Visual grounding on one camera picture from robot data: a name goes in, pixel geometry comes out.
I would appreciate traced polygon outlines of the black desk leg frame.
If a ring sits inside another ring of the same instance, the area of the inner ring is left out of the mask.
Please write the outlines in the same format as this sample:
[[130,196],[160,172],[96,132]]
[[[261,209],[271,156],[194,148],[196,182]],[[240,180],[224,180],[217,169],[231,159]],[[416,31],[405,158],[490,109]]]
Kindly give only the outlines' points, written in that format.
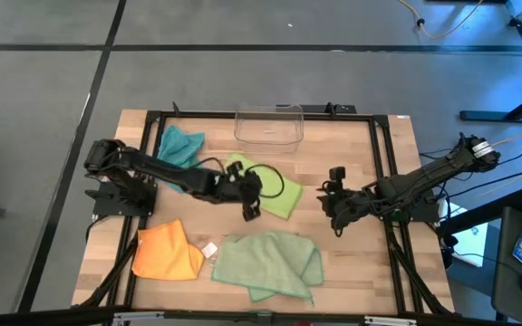
[[522,123],[522,103],[511,111],[462,110],[459,118],[464,121]]

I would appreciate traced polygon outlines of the clear plastic bin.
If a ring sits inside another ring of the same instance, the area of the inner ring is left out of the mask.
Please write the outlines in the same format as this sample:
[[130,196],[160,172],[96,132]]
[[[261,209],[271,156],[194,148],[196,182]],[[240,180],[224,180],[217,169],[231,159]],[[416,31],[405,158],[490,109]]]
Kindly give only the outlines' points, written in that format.
[[234,138],[246,152],[292,153],[304,139],[299,105],[241,104],[235,112]]

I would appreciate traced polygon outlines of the pale green microfiber towel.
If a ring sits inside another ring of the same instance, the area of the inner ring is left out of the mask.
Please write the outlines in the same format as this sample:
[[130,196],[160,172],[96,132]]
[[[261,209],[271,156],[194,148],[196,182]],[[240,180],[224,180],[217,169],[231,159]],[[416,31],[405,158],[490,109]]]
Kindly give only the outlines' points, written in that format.
[[252,302],[277,294],[311,301],[311,289],[324,283],[324,267],[320,250],[309,238],[277,231],[228,235],[211,280],[246,288]]

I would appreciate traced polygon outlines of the teal microfiber towel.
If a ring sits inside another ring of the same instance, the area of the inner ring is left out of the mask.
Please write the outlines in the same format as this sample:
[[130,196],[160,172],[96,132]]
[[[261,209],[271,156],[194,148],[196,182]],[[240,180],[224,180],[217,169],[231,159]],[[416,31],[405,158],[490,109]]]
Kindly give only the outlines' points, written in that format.
[[204,143],[203,133],[184,133],[175,125],[167,127],[160,138],[157,158],[175,166],[189,168],[198,162]]

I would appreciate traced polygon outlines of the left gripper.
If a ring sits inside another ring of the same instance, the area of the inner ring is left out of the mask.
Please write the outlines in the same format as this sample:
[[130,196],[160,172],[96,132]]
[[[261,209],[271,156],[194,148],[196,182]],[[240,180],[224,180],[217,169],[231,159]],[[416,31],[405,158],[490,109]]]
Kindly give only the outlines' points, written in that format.
[[242,216],[246,222],[260,217],[260,193],[262,181],[256,172],[247,171],[240,175],[243,165],[235,160],[227,165],[227,174],[221,175],[216,183],[215,196],[222,203],[241,203]]

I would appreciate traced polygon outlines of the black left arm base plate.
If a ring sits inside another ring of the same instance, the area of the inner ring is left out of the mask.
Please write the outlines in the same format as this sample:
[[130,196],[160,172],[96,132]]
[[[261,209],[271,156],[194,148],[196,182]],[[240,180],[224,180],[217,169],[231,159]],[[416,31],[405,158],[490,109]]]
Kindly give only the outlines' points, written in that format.
[[101,182],[97,190],[88,189],[85,194],[95,204],[92,213],[97,216],[150,216],[154,211],[158,186],[154,182],[141,183],[141,192],[134,195],[131,190],[113,182]]

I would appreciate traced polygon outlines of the lime green microfiber towel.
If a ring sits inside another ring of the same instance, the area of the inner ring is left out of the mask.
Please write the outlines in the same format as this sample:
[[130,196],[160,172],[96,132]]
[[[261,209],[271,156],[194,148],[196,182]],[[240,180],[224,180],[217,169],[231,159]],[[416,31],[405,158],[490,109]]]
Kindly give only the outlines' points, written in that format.
[[260,208],[267,213],[287,220],[295,210],[304,188],[293,180],[284,177],[275,168],[264,163],[233,153],[225,160],[225,167],[240,160],[244,170],[256,172],[262,181]]

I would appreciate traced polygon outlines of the dark grey desk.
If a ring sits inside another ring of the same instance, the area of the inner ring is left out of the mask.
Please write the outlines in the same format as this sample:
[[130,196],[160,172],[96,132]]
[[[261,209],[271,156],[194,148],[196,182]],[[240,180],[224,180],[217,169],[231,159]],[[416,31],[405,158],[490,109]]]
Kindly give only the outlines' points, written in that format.
[[522,211],[505,207],[501,217],[498,264],[491,303],[497,312],[522,322],[522,263],[513,251],[522,235]]

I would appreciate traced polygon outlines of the black crossbeam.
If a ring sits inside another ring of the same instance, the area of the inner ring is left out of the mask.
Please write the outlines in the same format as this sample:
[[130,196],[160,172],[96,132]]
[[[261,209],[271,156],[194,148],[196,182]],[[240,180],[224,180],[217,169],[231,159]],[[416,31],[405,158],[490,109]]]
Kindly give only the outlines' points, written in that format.
[[[212,320],[212,321],[250,321],[256,323],[256,312],[198,312],[184,310],[133,310],[126,306],[75,307],[66,310],[15,312],[0,314],[0,326],[34,326],[35,324],[53,326],[89,326],[112,321],[117,312],[165,312],[163,319]],[[274,312],[274,323],[285,321],[315,321],[332,323],[365,324],[366,315],[322,314],[322,313],[283,313]],[[368,315],[398,317],[416,320],[418,326],[522,326],[517,323],[488,321],[466,318],[459,315],[438,315],[405,312],[397,315]]]

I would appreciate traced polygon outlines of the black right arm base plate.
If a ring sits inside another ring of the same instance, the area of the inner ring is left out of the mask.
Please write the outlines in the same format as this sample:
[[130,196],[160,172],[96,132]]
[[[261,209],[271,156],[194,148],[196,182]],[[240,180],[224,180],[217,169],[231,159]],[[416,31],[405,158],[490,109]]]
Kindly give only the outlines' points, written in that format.
[[410,194],[384,204],[378,213],[381,220],[391,222],[436,222],[439,219],[439,203],[432,190],[418,195]]

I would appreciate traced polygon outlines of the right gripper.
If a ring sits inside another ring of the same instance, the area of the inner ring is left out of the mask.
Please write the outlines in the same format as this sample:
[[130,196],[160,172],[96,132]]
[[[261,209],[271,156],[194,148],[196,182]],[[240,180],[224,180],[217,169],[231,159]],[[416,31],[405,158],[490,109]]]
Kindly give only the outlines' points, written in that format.
[[345,177],[345,167],[331,168],[329,183],[323,183],[318,188],[323,194],[317,199],[321,202],[325,215],[331,219],[330,225],[336,237],[341,237],[350,223],[369,215],[374,202],[372,196],[364,191],[343,188]]

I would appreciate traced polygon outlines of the black flat base bar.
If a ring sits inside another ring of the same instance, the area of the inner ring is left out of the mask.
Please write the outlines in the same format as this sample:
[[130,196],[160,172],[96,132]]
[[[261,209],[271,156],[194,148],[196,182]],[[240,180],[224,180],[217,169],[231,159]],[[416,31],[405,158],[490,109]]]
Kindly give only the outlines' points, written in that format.
[[356,114],[357,110],[353,105],[342,105],[328,102],[326,104],[299,104],[304,113],[325,113],[325,114]]

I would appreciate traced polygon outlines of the orange microfiber towel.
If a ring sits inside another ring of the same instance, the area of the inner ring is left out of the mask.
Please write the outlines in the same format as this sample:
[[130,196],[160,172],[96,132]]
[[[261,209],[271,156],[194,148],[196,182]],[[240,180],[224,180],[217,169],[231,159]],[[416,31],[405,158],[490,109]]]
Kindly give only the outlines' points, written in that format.
[[174,220],[138,232],[138,248],[131,270],[140,278],[189,281],[198,278],[205,257],[188,242],[183,226]]

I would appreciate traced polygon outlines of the silver metal bracket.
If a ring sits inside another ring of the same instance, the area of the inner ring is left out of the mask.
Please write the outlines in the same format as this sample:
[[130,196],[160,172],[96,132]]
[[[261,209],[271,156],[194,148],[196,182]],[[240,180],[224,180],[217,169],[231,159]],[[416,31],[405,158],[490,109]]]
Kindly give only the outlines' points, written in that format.
[[418,326],[416,320],[368,315],[364,317],[364,323],[367,326]]
[[117,312],[113,315],[112,326],[131,326],[133,321],[163,319],[165,312]]

